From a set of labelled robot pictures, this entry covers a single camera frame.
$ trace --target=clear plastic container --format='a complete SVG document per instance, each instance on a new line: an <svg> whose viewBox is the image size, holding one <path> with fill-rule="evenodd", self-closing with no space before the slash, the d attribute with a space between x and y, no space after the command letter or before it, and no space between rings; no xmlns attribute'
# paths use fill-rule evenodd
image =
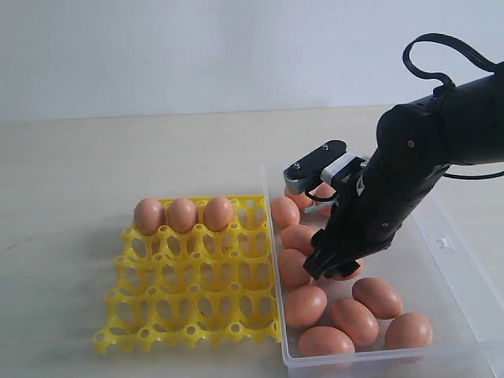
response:
<svg viewBox="0 0 504 378"><path fill-rule="evenodd" d="M283 195L285 165L261 169L268 203ZM324 218L303 215L302 223L324 227ZM273 256L282 250L279 230L271 223ZM275 264L276 295L282 328L282 353L289 377L501 377L504 376L504 302L488 279L476 255L454 226L435 191L415 209L395 237L391 248L366 258L363 273L396 287L404 312L425 314L434 329L433 344L425 348L385 350L384 331L390 321L380 322L380 338L355 354L304 358L297 341L301 334L285 324L284 296L288 290L279 280ZM317 285L335 298L351 296L356 280ZM321 324L330 324L328 313ZM341 364L351 362L339 371Z"/></svg>

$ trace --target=robotic arm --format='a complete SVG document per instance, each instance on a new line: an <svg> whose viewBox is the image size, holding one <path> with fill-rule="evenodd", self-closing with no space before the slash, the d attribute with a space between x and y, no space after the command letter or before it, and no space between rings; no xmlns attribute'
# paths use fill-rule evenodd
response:
<svg viewBox="0 0 504 378"><path fill-rule="evenodd" d="M444 73L423 72L411 63L410 51L417 42L450 46L491 75L456 87ZM492 63L462 41L441 34L415 39L402 59L415 76L443 85L428 97L383 114L369 160L347 152L345 142L332 140L283 172L293 194L304 192L331 206L328 223L313 236L314 252L304 265L316 280L322 275L349 276L359 267L357 259L386 250L402 222L443 176L504 176L447 173L451 165L504 161L504 62ZM335 195L311 195L322 182L334 187Z"/></svg>

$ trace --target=yellow egg tray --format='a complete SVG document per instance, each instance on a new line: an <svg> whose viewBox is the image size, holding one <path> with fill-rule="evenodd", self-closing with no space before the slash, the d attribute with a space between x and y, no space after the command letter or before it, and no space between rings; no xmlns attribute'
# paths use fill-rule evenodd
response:
<svg viewBox="0 0 504 378"><path fill-rule="evenodd" d="M267 207L262 195L233 196L235 218L222 232L202 223L211 198L191 198L198 207L192 232L161 226L141 235L123 230L123 253L114 261L117 284L105 295L106 325L94 334L100 354L117 344L124 352L149 351L199 340L281 340L276 307ZM161 199L168 209L174 199Z"/></svg>

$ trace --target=egg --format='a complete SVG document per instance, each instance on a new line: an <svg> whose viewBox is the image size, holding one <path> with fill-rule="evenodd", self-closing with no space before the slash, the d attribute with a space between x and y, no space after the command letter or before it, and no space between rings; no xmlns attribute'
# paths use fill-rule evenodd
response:
<svg viewBox="0 0 504 378"><path fill-rule="evenodd" d="M293 224L282 230L280 241L283 248L291 248L301 251L305 256L313 253L313 247L310 244L315 230L304 224Z"/></svg>
<svg viewBox="0 0 504 378"><path fill-rule="evenodd" d="M331 305L334 326L345 332L359 347L366 347L378 339L380 327L375 316L362 303L350 298L337 300Z"/></svg>
<svg viewBox="0 0 504 378"><path fill-rule="evenodd" d="M304 331L298 340L298 349L303 357L355 353L355 345L347 335L339 329L325 325Z"/></svg>
<svg viewBox="0 0 504 378"><path fill-rule="evenodd" d="M378 319L393 319L402 312L399 293L388 283L373 277L357 280L352 287L352 296Z"/></svg>
<svg viewBox="0 0 504 378"><path fill-rule="evenodd" d="M311 327L322 317L327 305L328 297L318 286L298 287L285 298L285 322L294 329Z"/></svg>
<svg viewBox="0 0 504 378"><path fill-rule="evenodd" d="M321 183L318 188L315 190L315 196L318 198L329 198L331 197L336 190L331 186L326 183ZM331 215L331 206L324 207L323 209L319 210L321 213L324 215Z"/></svg>
<svg viewBox="0 0 504 378"><path fill-rule="evenodd" d="M426 347L432 344L429 319L421 313L404 313L396 317L385 332L387 349Z"/></svg>
<svg viewBox="0 0 504 378"><path fill-rule="evenodd" d="M313 200L307 197L304 193L301 193L300 195L293 195L287 188L283 190L283 193L286 197L294 201L300 210L304 210L313 204Z"/></svg>
<svg viewBox="0 0 504 378"><path fill-rule="evenodd" d="M343 278L340 275L336 275L336 276L331 277L331 280L334 280L334 281L348 281L348 280L352 280L355 277L359 276L362 273L362 269L364 269L365 258L359 258L357 260L357 263L360 265L360 267L355 272L353 272L352 274L350 274L348 277L344 277Z"/></svg>
<svg viewBox="0 0 504 378"><path fill-rule="evenodd" d="M212 198L203 210L203 222L213 232L221 232L235 218L235 208L225 197Z"/></svg>
<svg viewBox="0 0 504 378"><path fill-rule="evenodd" d="M301 214L295 202L285 196L275 198L271 202L270 209L273 222L282 229L298 224L301 219Z"/></svg>
<svg viewBox="0 0 504 378"><path fill-rule="evenodd" d="M189 198L178 198L168 208L168 226L185 234L198 223L198 207Z"/></svg>
<svg viewBox="0 0 504 378"><path fill-rule="evenodd" d="M153 235L166 222L163 205L155 198L144 198L133 210L136 229L144 235Z"/></svg>
<svg viewBox="0 0 504 378"><path fill-rule="evenodd" d="M312 276L303 268L306 256L298 250L286 249L278 257L278 270L283 284L295 289L313 282Z"/></svg>

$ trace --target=table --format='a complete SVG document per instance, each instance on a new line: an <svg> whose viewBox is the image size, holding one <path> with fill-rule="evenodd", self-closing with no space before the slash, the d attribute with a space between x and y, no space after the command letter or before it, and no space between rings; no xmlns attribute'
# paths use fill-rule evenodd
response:
<svg viewBox="0 0 504 378"><path fill-rule="evenodd" d="M144 197L261 194L260 164L329 139L371 154L388 108L0 124L0 375L287 376L273 341L96 356L90 337L103 325L120 231ZM504 180L436 187L500 291L503 189Z"/></svg>

